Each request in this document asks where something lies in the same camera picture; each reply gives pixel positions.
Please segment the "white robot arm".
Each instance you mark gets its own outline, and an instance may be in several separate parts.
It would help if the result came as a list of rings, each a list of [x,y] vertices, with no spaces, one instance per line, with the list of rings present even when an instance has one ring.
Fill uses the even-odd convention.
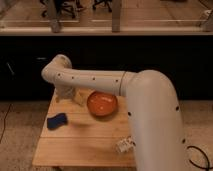
[[[56,55],[41,71],[64,98],[74,87],[126,98],[137,171],[189,171],[183,120],[170,79],[156,70],[78,70]]]

